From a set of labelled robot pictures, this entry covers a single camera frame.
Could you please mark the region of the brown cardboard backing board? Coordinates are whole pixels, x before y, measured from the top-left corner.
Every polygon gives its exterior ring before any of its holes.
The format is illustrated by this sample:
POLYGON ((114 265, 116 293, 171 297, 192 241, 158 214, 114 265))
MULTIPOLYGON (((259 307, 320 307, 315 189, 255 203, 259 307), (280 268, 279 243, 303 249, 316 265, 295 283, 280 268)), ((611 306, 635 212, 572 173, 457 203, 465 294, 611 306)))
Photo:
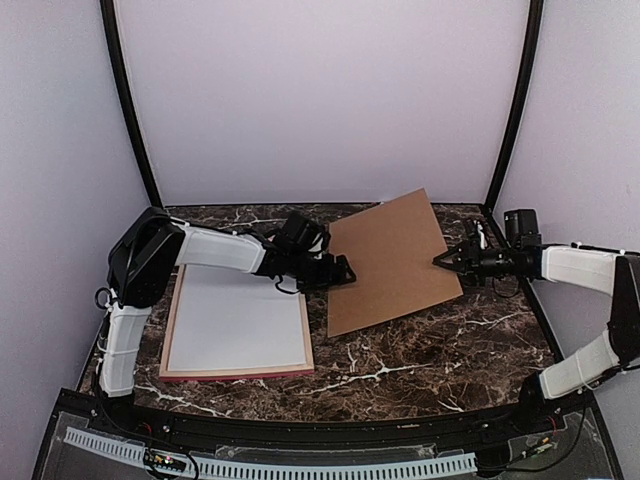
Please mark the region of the brown cardboard backing board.
POLYGON ((331 252, 347 257, 356 281, 329 292, 329 337, 463 294, 457 274, 433 264, 447 245, 423 189, 337 220, 330 233, 331 252))

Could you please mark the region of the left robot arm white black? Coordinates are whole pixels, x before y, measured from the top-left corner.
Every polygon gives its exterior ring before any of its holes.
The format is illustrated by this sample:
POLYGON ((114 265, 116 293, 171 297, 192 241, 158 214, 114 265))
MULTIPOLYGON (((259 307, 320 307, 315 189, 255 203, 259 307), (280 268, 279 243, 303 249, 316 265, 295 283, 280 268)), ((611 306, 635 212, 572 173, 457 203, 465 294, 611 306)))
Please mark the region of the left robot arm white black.
POLYGON ((279 287, 284 278, 306 293, 356 280, 346 256, 329 251, 329 229, 299 212, 266 234, 194 225, 149 207, 108 255, 107 283, 94 296, 105 311, 106 346, 95 382, 103 396, 101 417, 120 436, 141 427, 140 412, 124 399, 134 390, 134 367, 144 326, 177 266, 218 267, 266 277, 279 287))

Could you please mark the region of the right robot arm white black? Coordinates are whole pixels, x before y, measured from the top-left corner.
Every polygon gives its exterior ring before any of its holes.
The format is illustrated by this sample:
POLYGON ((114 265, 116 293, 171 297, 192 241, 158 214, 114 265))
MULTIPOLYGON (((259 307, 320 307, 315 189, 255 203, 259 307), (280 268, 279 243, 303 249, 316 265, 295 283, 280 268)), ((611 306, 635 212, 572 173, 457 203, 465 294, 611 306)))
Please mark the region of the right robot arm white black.
POLYGON ((639 255, 592 246, 526 245, 484 248, 466 240, 433 258, 432 263, 481 281, 505 275, 570 284, 611 298, 603 333, 589 344, 540 372, 521 386, 509 422, 521 434, 534 432, 559 401, 592 390, 615 375, 639 367, 639 255))

